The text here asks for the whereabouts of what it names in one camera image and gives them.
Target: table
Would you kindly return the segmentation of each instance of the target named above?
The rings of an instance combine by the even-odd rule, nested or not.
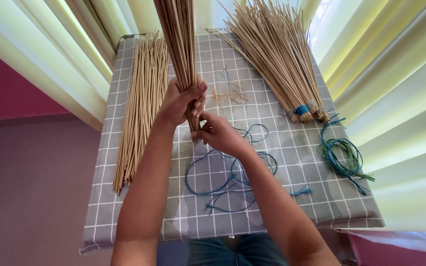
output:
[[[115,240],[116,221],[128,188],[124,187],[118,196],[112,189],[112,182],[132,73],[133,45],[136,40],[135,37],[128,38],[119,44],[80,253],[111,248]],[[205,109],[228,118],[237,128],[247,129],[252,124],[263,124],[268,128],[269,136],[263,142],[254,143],[254,147],[256,150],[268,152],[278,161],[279,167],[275,177],[286,190],[296,192],[304,185],[313,190],[311,194],[293,197],[317,227],[384,226],[372,193],[369,192],[366,196],[360,194],[349,180],[331,171],[317,153],[317,146],[321,143],[320,131],[324,124],[315,121],[293,124],[261,75],[239,52],[214,34],[197,35],[195,41],[196,69],[209,88],[214,88],[217,93],[214,100],[212,90],[208,89]],[[325,108],[330,110],[333,108],[330,94],[315,63],[313,67]],[[175,76],[172,65],[169,65],[168,75],[169,79]],[[236,93],[239,92],[239,98],[237,94],[231,98],[225,95],[235,90]],[[329,114],[332,116],[336,113],[331,111]],[[255,127],[251,133],[262,137],[264,131],[264,128]],[[327,130],[324,137],[327,140],[347,138],[347,135],[344,128],[336,124]],[[177,127],[172,150],[167,209],[159,241],[266,231],[256,203],[244,211],[213,211],[210,215],[204,206],[212,197],[197,197],[186,189],[186,168],[193,158],[204,156],[210,149],[208,145],[192,143],[188,124]],[[195,164],[188,176],[188,182],[193,184],[197,191],[210,191],[211,188],[221,186],[229,174],[231,160],[213,152]],[[244,178],[240,171],[236,174]],[[369,188],[366,180],[358,182]],[[245,190],[249,188],[241,183],[236,187]],[[252,192],[226,193],[218,199],[216,206],[239,210],[253,201]]]

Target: bundle of sticks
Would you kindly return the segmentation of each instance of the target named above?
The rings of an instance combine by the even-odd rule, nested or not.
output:
[[[257,69],[292,122],[329,121],[313,73],[303,12],[271,0],[234,5],[234,16],[222,5],[229,15],[225,23],[244,51],[218,30],[209,32],[218,34]]]
[[[169,55],[159,32],[146,35],[134,48],[133,77],[126,102],[113,189],[129,184],[141,160],[154,118],[167,90]]]
[[[195,70],[195,23],[193,0],[154,0],[169,48],[180,91],[196,83]],[[195,107],[190,103],[186,116],[190,131],[200,130],[200,120],[192,115]]]

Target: jeans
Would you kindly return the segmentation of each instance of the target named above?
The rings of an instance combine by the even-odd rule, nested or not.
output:
[[[275,266],[288,265],[268,234],[245,235],[237,251],[225,247],[218,238],[192,240],[187,265],[195,266]]]

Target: blue twine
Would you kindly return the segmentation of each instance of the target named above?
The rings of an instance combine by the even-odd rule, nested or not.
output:
[[[262,139],[260,139],[260,140],[254,140],[254,138],[252,137],[252,135],[250,133],[251,128],[253,126],[262,126],[264,129],[266,129],[266,135]],[[265,125],[263,125],[263,124],[253,124],[253,125],[251,125],[249,127],[248,130],[243,130],[243,129],[239,129],[239,128],[235,128],[235,129],[239,130],[239,131],[242,131],[242,132],[245,132],[244,135],[242,136],[243,138],[246,137],[246,136],[249,136],[249,138],[250,138],[249,144],[256,143],[256,142],[261,142],[261,141],[263,141],[264,139],[266,139],[269,136],[269,129]],[[196,162],[205,159],[210,153],[212,153],[214,151],[216,151],[218,154],[221,154],[223,157],[234,159],[233,163],[231,164],[231,167],[230,167],[229,176],[228,176],[228,178],[226,178],[226,182],[221,187],[219,187],[219,188],[216,188],[216,189],[213,189],[212,191],[207,191],[207,192],[197,192],[197,191],[194,191],[192,189],[192,187],[190,186],[190,184],[188,183],[188,172],[190,171],[190,169],[192,168],[192,166],[195,165]],[[261,159],[263,159],[267,163],[267,165],[268,165],[269,169],[271,170],[272,174],[275,175],[275,173],[277,172],[277,169],[278,169],[278,163],[277,163],[277,160],[274,158],[274,156],[270,155],[269,153],[267,153],[265,151],[257,151],[256,153],[259,155],[259,157]],[[236,177],[236,175],[234,174],[233,168],[234,168],[234,166],[235,166],[236,163],[239,163],[239,169],[242,172],[243,176],[246,178],[246,181],[238,179]],[[228,184],[232,180],[236,180],[236,183],[228,186]],[[240,209],[240,210],[235,210],[235,211],[226,210],[226,209],[223,209],[223,208],[215,206],[215,203],[218,200],[218,198],[221,197],[225,193],[228,193],[228,192],[232,192],[232,193],[247,193],[247,192],[251,192],[252,191],[251,189],[246,189],[246,190],[244,190],[244,189],[243,190],[230,190],[232,187],[234,187],[238,183],[250,185],[249,181],[247,180],[246,172],[245,172],[243,166],[241,165],[241,162],[238,160],[238,158],[235,158],[235,157],[230,156],[228,154],[224,154],[224,153],[222,153],[221,151],[219,151],[217,149],[213,149],[213,150],[209,151],[207,154],[205,154],[203,157],[199,158],[198,160],[195,160],[193,163],[191,163],[187,167],[187,169],[185,171],[185,185],[186,185],[188,191],[190,193],[192,193],[193,195],[196,195],[196,196],[212,196],[213,193],[219,192],[219,191],[223,190],[224,188],[226,188],[224,191],[222,191],[222,192],[214,195],[211,198],[210,202],[205,205],[205,210],[210,209],[210,214],[213,212],[213,209],[221,211],[221,212],[225,212],[225,213],[235,213],[235,212],[244,211],[245,209],[249,208],[254,202],[256,202],[256,199],[254,199],[246,208],[243,208],[243,209]],[[293,195],[299,195],[299,194],[303,194],[303,193],[311,193],[312,192],[311,189],[309,189],[309,188],[305,189],[305,188],[306,188],[306,186],[304,188],[300,189],[297,192],[290,193],[290,195],[293,196]]]
[[[356,180],[353,178],[353,176],[359,176],[361,178],[366,178],[370,181],[374,181],[374,178],[372,178],[369,175],[359,174],[358,172],[361,170],[363,166],[363,157],[359,153],[358,148],[349,140],[347,139],[330,139],[325,142],[325,139],[323,137],[325,131],[327,128],[333,124],[338,124],[341,121],[346,120],[345,118],[341,118],[338,120],[331,121],[334,117],[339,115],[337,113],[336,115],[332,116],[330,118],[330,121],[325,124],[323,129],[321,130],[321,145],[323,151],[321,153],[322,158],[325,160],[325,162],[330,166],[336,173],[339,173],[342,176],[347,177],[356,187],[361,191],[363,195],[366,195],[366,192],[364,190],[370,191],[369,189],[359,185]],[[333,147],[340,147],[340,148],[346,148],[346,151],[348,152],[348,159],[345,161],[345,163],[341,163],[339,159],[337,158],[336,154],[333,152]]]
[[[308,107],[306,105],[301,105],[301,106],[297,107],[296,112],[299,116],[301,116],[304,113],[309,112],[309,110],[308,110]]]

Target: fingernail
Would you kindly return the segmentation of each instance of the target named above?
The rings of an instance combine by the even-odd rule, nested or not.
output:
[[[198,88],[200,88],[201,90],[206,89],[206,82],[205,82],[205,81],[201,82],[201,83],[198,85]]]

